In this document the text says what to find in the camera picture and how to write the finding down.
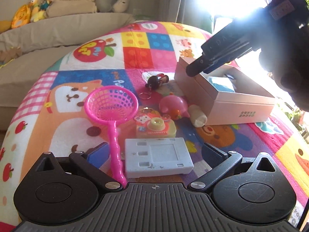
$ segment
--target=keychain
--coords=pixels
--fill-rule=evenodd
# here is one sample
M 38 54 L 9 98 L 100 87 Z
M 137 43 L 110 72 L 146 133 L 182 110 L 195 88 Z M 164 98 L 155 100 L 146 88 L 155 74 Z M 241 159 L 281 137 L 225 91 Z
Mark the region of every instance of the keychain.
M 151 98 L 152 90 L 157 90 L 161 87 L 162 84 L 166 84 L 169 82 L 168 75 L 164 75 L 163 73 L 160 73 L 156 76 L 151 76 L 145 87 L 149 88 L 149 92 L 142 92 L 138 96 L 142 100 L 148 100 Z

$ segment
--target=white toy bottle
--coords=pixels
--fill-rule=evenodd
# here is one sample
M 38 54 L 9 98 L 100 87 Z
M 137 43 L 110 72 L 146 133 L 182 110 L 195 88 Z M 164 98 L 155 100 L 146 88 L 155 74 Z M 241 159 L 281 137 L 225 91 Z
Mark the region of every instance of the white toy bottle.
M 202 127 L 206 124 L 207 117 L 198 105 L 192 104 L 191 106 L 189 106 L 188 112 L 190 114 L 190 120 L 192 125 L 194 125 L 195 127 Z

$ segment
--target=silver screw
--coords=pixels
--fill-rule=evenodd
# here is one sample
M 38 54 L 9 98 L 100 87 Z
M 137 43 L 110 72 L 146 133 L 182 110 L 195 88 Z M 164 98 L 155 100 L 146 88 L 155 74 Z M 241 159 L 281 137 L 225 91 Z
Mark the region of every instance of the silver screw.
M 204 187 L 206 187 L 205 183 L 201 182 L 201 181 L 195 181 L 192 182 L 190 184 L 191 187 L 195 188 L 195 189 L 203 189 Z
M 105 187 L 108 189 L 117 189 L 117 188 L 120 188 L 120 184 L 118 182 L 111 181 L 111 182 L 106 183 Z

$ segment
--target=sunlight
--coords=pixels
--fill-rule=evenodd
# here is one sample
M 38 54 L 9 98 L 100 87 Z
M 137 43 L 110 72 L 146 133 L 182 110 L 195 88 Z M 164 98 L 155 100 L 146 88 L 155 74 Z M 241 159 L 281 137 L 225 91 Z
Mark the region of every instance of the sunlight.
M 257 8 L 264 8 L 265 0 L 197 0 L 199 6 L 212 15 L 241 18 Z

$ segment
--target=round black pad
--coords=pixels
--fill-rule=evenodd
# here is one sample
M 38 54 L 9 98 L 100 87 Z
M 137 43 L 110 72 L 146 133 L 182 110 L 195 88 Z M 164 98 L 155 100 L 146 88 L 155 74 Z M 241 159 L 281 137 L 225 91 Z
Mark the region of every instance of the round black pad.
M 243 199 L 252 203 L 268 202 L 275 196 L 273 189 L 262 183 L 244 184 L 238 193 Z
M 221 180 L 213 189 L 216 206 L 233 219 L 249 224 L 269 224 L 286 219 L 296 204 L 296 194 L 277 165 L 275 172 L 251 168 Z
M 64 224 L 84 216 L 97 203 L 98 190 L 91 181 L 53 171 L 27 175 L 16 190 L 14 203 L 24 220 Z
M 72 188 L 63 183 L 49 183 L 39 187 L 36 191 L 37 198 L 46 203 L 58 203 L 70 197 Z

